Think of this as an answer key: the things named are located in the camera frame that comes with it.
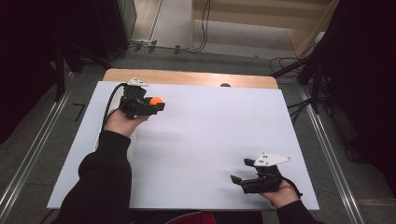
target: black cable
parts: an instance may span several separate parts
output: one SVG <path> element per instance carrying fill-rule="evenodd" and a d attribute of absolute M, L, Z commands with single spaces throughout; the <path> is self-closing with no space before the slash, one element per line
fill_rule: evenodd
<path fill-rule="evenodd" d="M 271 61 L 270 61 L 270 69 L 275 73 L 275 72 L 277 72 L 277 71 L 275 71 L 274 70 L 274 68 L 273 68 L 273 66 L 272 66 L 272 62 L 273 62 L 273 60 L 276 60 L 276 59 L 278 59 L 278 63 L 279 63 L 279 65 L 280 65 L 280 67 L 282 67 L 281 69 L 283 69 L 283 68 L 285 68 L 285 66 L 282 64 L 282 60 L 295 60 L 295 62 L 299 62 L 300 61 L 300 56 L 301 55 L 303 55 L 304 53 L 306 53 L 307 51 L 309 51 L 310 49 L 312 49 L 312 48 L 314 48 L 318 43 L 315 43 L 315 41 L 314 41 L 314 44 L 311 46 L 311 47 L 309 47 L 309 48 L 307 48 L 306 50 L 304 50 L 302 53 L 300 53 L 296 58 L 294 58 L 294 57 L 275 57 L 275 58 L 273 58 L 273 59 L 271 59 Z M 293 73 L 296 73 L 295 75 L 292 75 L 292 76 L 285 76 L 285 75 L 282 75 L 282 77 L 297 77 L 298 75 L 299 75 L 299 73 L 301 72 L 301 70 L 300 69 L 294 69 L 294 70 L 292 70 L 291 72 L 293 72 Z"/>
<path fill-rule="evenodd" d="M 170 50 L 179 50 L 179 51 L 184 51 L 184 52 L 188 52 L 188 53 L 199 53 L 201 52 L 207 43 L 207 33 L 208 33 L 208 29 L 207 29 L 207 25 L 209 22 L 209 15 L 210 15 L 210 6 L 211 6 L 211 0 L 207 0 L 205 3 L 205 7 L 204 7 L 204 11 L 202 14 L 202 18 L 201 18 L 201 28 L 203 31 L 203 38 L 201 41 L 201 45 L 198 48 L 195 49 L 177 49 L 177 48 L 171 48 L 171 47 L 163 47 L 163 46 L 153 46 L 153 45 L 142 45 L 141 47 L 143 48 L 152 48 L 154 47 L 155 49 L 170 49 Z"/>
<path fill-rule="evenodd" d="M 108 117 L 110 117 L 110 115 L 113 114 L 113 113 L 116 111 L 116 110 L 114 110 L 114 111 L 112 111 L 112 113 L 111 113 L 110 115 L 107 115 L 108 109 L 110 108 L 111 102 L 113 101 L 114 94 L 116 94 L 116 91 L 117 91 L 120 87 L 125 87 L 125 86 L 127 86 L 127 85 L 128 85 L 128 84 L 126 84 L 126 83 L 120 83 L 119 85 L 116 86 L 116 88 L 114 88 L 113 92 L 111 92 L 110 98 L 108 99 L 108 102 L 107 102 L 105 114 L 104 114 L 104 116 L 103 116 L 103 122 L 102 122 L 102 129 L 101 129 L 101 132 L 105 129 L 105 125 L 106 125 L 106 122 L 107 122 Z"/>
<path fill-rule="evenodd" d="M 312 98 L 309 98 L 307 100 L 304 100 L 298 104 L 294 104 L 294 105 L 288 105 L 287 108 L 292 109 L 296 106 L 298 106 L 298 109 L 291 112 L 290 113 L 290 118 L 291 118 L 291 123 L 294 125 L 294 123 L 296 122 L 297 118 L 299 118 L 300 113 L 303 111 L 303 109 L 305 109 L 308 105 L 312 105 L 312 104 L 322 104 L 322 103 L 326 103 L 327 97 L 319 97 L 315 102 L 312 101 Z"/>

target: red object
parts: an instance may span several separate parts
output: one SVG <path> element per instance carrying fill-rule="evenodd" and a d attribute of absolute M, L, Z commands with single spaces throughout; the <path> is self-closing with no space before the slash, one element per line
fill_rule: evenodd
<path fill-rule="evenodd" d="M 211 212 L 198 212 L 176 217 L 167 224 L 216 224 L 216 220 Z"/>

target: person's left hand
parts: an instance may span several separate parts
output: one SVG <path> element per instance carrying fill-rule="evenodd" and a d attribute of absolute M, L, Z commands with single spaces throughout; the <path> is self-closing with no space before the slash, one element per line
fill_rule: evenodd
<path fill-rule="evenodd" d="M 128 119 L 119 109 L 114 112 L 110 111 L 109 115 L 105 130 L 119 133 L 126 137 L 130 137 L 139 124 L 149 119 L 149 116 L 137 116 L 134 119 Z"/>

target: black jacket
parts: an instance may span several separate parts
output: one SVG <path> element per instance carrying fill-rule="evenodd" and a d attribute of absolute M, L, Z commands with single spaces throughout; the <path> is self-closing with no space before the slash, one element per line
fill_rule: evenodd
<path fill-rule="evenodd" d="M 79 181 L 52 223 L 127 223 L 131 198 L 131 165 L 126 153 L 131 139 L 110 131 L 100 134 L 95 152 L 78 168 Z M 281 224 L 316 222 L 301 201 L 276 210 Z"/>

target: metal rail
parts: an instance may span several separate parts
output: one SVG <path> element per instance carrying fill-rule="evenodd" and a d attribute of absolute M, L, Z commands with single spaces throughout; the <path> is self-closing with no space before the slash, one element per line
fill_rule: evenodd
<path fill-rule="evenodd" d="M 307 87 L 301 87 L 301 90 L 304 100 L 311 98 Z M 353 196 L 352 190 L 347 183 L 347 179 L 341 170 L 341 166 L 338 163 L 334 151 L 332 150 L 332 145 L 323 128 L 320 115 L 314 112 L 314 109 L 311 105 L 307 107 L 307 111 L 309 117 L 311 118 L 312 124 L 314 125 L 315 131 L 317 132 L 318 140 L 320 142 L 321 148 L 323 149 L 326 161 L 329 164 L 332 177 L 335 181 L 335 185 L 338 188 L 341 199 L 344 203 L 344 207 L 346 208 L 349 220 L 351 223 L 363 224 L 364 220 L 361 215 L 361 211 L 358 207 L 355 197 Z"/>
<path fill-rule="evenodd" d="M 50 110 L 47 118 L 45 119 L 41 129 L 39 130 L 35 141 L 30 146 L 25 158 L 23 159 L 18 171 L 8 183 L 5 192 L 3 193 L 0 201 L 0 223 L 5 223 L 6 218 L 11 211 L 12 206 L 16 202 L 24 183 L 26 182 L 29 174 L 32 172 L 35 162 L 40 155 L 41 149 L 46 144 L 46 141 L 52 131 L 56 120 L 64 108 L 64 103 L 67 101 L 69 96 L 70 88 L 74 81 L 74 74 L 70 73 L 68 79 L 66 80 L 66 90 L 61 99 L 54 103 L 52 109 Z"/>

